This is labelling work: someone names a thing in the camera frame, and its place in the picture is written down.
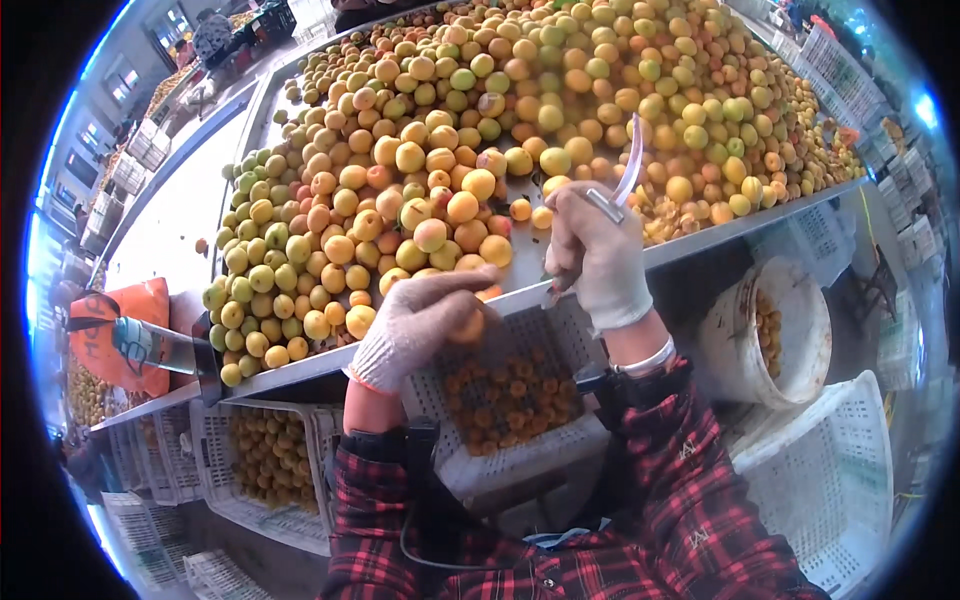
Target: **red plaid shirt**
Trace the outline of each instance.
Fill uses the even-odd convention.
[[[760,523],[713,413],[692,386],[650,410],[628,408],[622,424],[639,492],[631,522],[551,550],[492,529],[471,532],[449,563],[515,566],[451,571],[437,597],[828,600],[803,576],[786,539]],[[406,471],[343,447],[336,461],[339,504],[321,598],[422,596],[419,570],[399,546],[411,503]],[[415,534],[408,532],[408,545]]]

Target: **black wrist strap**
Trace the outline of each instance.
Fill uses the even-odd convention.
[[[354,429],[340,439],[340,445],[350,454],[375,463],[404,465],[407,463],[406,431],[394,427],[383,433],[369,433]]]
[[[679,394],[688,385],[693,365],[685,358],[678,358],[668,371],[657,367],[646,375],[635,378],[612,369],[595,372],[586,378],[587,369],[577,373],[577,390],[581,394],[593,392],[600,404],[597,418],[611,432],[619,431],[623,414],[628,408],[650,410],[666,398]]]

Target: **gloved hand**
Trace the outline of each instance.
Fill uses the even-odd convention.
[[[581,271],[577,300],[598,331],[639,321],[653,306],[643,270],[643,225],[630,210],[615,225],[587,200],[587,190],[612,193],[595,181],[573,181],[546,199],[554,210],[546,270]]]
[[[425,365],[447,334],[483,306],[473,292],[491,287],[498,276],[496,267],[484,265],[395,283],[353,355],[354,378],[383,395],[399,392],[403,378]]]

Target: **black cable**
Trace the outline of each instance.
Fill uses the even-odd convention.
[[[509,566],[504,564],[494,564],[491,566],[482,566],[480,564],[448,564],[448,563],[434,563],[433,561],[427,561],[426,559],[418,558],[407,550],[406,537],[407,537],[407,528],[410,527],[410,523],[414,520],[414,513],[417,510],[417,501],[414,500],[410,505],[410,510],[407,512],[407,517],[403,520],[403,527],[400,529],[400,551],[403,552],[403,556],[407,557],[411,561],[417,564],[422,564],[423,566],[432,566],[434,568],[445,568],[453,571],[502,571],[511,569],[513,570],[516,567],[516,564],[511,564]]]

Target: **orange bag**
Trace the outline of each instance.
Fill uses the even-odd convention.
[[[70,304],[70,351],[91,373],[127,392],[146,392],[150,397],[170,391],[170,372],[159,367],[129,363],[110,340],[113,323],[91,324],[117,317],[131,317],[170,326],[170,295],[167,280],[157,277],[107,294],[86,292]]]
[[[856,140],[860,139],[860,132],[857,130],[852,130],[849,127],[840,128],[840,143],[842,143],[847,148],[850,148],[853,144],[856,143]]]

